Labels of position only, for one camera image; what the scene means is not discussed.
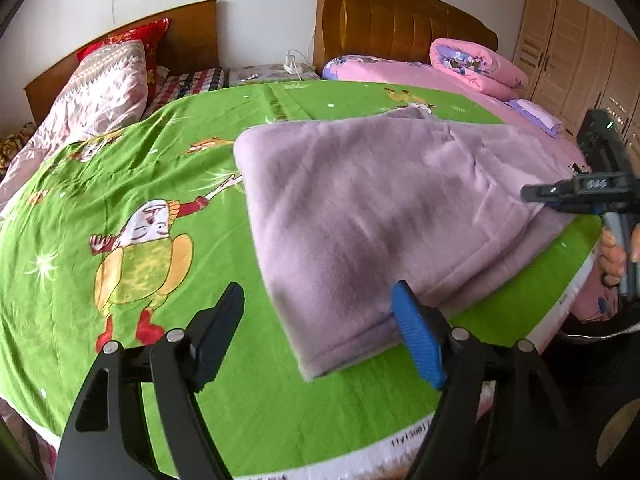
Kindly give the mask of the right hand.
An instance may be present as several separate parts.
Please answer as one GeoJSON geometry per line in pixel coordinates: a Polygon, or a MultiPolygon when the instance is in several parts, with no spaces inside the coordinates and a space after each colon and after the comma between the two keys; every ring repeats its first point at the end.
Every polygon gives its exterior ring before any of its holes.
{"type": "Polygon", "coordinates": [[[598,263],[601,281],[606,287],[612,288],[620,284],[620,279],[626,274],[626,264],[638,263],[639,259],[640,230],[638,226],[632,231],[629,249],[618,246],[614,234],[609,229],[602,229],[598,263]]]}

